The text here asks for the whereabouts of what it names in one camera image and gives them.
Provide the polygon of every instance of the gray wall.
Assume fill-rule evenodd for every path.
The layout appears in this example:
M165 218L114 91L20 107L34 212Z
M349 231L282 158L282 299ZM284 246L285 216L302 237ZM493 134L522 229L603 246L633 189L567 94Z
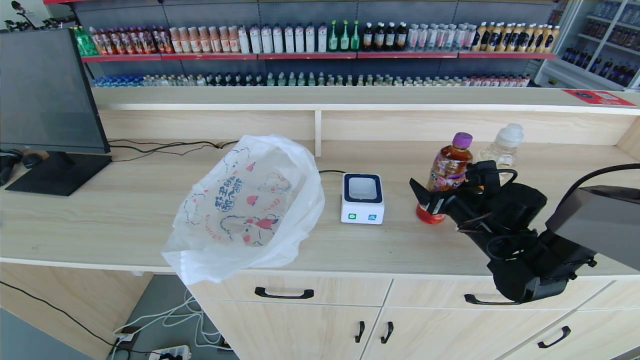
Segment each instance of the gray wall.
M258 1L258 0L93 0L73 3L85 27L221 26L332 19L365 22L400 21L459 24L481 21L544 23L551 0L535 1ZM100 63L106 76L206 74L208 72L325 72L326 74L390 74L434 76L521 74L528 60L498 59L356 59L356 60L185 60Z

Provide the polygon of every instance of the clear plastic bottle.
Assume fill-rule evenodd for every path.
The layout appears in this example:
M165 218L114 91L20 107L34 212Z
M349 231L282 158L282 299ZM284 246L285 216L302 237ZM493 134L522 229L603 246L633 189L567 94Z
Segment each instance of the clear plastic bottle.
M480 150L477 160L493 160L498 169L515 168L518 165L516 150L524 138L522 130L522 126L518 124L508 124L498 132L491 145ZM510 177L511 174L500 174L500 184L504 184Z
M473 136L467 133L457 133L451 145L440 149L431 167L429 182L426 189L430 192L442 192L457 188L465 181L467 164L473 160L469 151ZM444 221L444 214L430 214L425 207L418 204L415 208L418 218L427 224L439 224Z

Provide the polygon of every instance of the red shelf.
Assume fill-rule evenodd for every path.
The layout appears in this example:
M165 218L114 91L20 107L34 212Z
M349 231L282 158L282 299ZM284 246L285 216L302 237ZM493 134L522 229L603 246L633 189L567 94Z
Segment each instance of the red shelf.
M358 59L455 59L456 51L431 51L425 53L413 53L409 51L371 51L358 53Z
M260 60L285 60L285 59L355 59L357 53L270 53L258 54Z
M550 53L515 53L511 51L461 51L459 58L492 58L492 59L555 59Z
M150 55L96 55L83 56L83 63L105 62L105 61L156 61L162 60L160 54Z
M163 54L163 60L255 60L256 54Z

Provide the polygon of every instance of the cabinet handle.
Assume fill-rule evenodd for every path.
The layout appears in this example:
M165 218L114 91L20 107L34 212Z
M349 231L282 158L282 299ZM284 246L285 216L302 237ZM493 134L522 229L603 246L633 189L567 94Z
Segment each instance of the cabinet handle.
M265 288L256 286L255 291L253 293L258 295L259 297L270 297L272 299L311 299L312 297L314 297L313 289L306 289L300 296L282 296L282 295L267 294L267 291Z
M513 301L513 302L480 301L473 294L465 294L465 301L473 305L520 305L522 304L521 302L517 302L517 301Z
M389 340L389 336L391 336L391 333L394 331L394 323L393 322L388 322L387 323L388 326L388 330L387 330L387 337L380 337L380 342L383 344L386 344L387 341Z
M541 341L541 342L538 343L538 347L539 348L552 347L555 344L559 343L560 341L563 341L567 336L569 336L569 334L571 334L571 329L569 329L569 326L563 326L562 327L562 336L560 336L560 338L558 340L555 340L554 342L552 342L549 345L545 344L544 341Z
M360 339L362 339L362 334L364 334L364 322L360 322L360 334L356 336L357 343L359 343Z

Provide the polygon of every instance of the drawer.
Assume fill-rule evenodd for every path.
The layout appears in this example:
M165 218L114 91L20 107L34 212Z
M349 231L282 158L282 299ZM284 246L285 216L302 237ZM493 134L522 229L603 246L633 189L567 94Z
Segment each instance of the drawer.
M610 281L578 278L570 281L562 294L522 305L473 305L465 301L465 294L473 294L480 301L509 302L495 288L493 279L477 280L413 280L395 279L385 306L439 307L457 309L575 309Z
M219 284L209 281L198 282L189 286L189 291L198 300L382 306L390 283L391 278L383 277L240 274Z
M616 281L580 307L591 309L626 309L640 307L640 281Z

